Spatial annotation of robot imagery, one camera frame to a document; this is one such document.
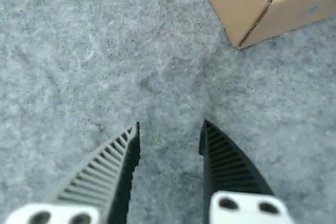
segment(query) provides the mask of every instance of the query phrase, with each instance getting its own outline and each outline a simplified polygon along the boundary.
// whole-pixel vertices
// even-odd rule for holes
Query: floor
[[[336,223],[336,19],[234,49],[208,0],[0,0],[0,222],[141,124],[129,223],[202,223],[204,118]]]

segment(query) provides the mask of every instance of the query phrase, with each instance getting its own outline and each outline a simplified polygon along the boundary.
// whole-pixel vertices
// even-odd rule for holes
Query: cardboard box
[[[336,14],[336,0],[210,0],[235,47]]]

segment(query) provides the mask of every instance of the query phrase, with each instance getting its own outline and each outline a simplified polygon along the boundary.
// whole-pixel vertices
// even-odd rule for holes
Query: mounting hole
[[[48,223],[50,216],[51,214],[47,211],[38,212],[31,217],[29,224],[46,224]]]
[[[259,208],[260,208],[260,211],[267,212],[269,214],[277,215],[279,213],[278,208],[276,208],[275,206],[273,206],[270,203],[266,203],[266,202],[261,203],[259,205]]]
[[[230,210],[236,210],[238,209],[238,205],[229,198],[223,198],[219,201],[220,207],[224,207]]]
[[[90,224],[91,218],[87,214],[80,214],[73,217],[70,224]]]

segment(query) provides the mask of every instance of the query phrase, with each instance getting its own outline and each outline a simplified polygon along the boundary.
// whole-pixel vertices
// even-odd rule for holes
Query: gray carpet
[[[234,49],[208,0],[0,0],[0,222],[136,121],[129,223],[202,223],[203,118],[336,223],[336,19]]]

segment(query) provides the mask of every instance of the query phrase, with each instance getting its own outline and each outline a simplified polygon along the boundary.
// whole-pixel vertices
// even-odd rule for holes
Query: carpet
[[[129,223],[202,223],[203,119],[335,223],[336,19],[234,49],[208,0],[0,0],[0,222],[136,121]]]

